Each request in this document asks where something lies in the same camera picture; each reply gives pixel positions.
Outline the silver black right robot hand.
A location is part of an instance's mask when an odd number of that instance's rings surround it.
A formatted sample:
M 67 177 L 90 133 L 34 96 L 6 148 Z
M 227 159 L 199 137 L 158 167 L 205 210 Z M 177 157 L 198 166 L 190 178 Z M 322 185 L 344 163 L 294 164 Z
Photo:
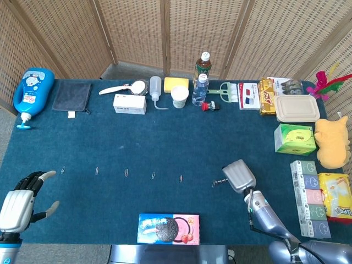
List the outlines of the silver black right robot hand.
M 238 194 L 246 196 L 256 186 L 256 178 L 247 164 L 239 159 L 222 168 L 227 181 Z

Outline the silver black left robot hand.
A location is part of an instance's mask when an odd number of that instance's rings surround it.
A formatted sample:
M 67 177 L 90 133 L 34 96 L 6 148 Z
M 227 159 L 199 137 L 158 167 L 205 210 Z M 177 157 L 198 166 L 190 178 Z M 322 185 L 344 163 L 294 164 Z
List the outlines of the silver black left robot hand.
M 34 213 L 34 204 L 44 182 L 53 177 L 56 171 L 37 171 L 20 180 L 14 190 L 9 191 L 1 208 L 1 232 L 21 233 L 31 223 L 48 218 L 60 204 L 55 201 L 49 209 Z

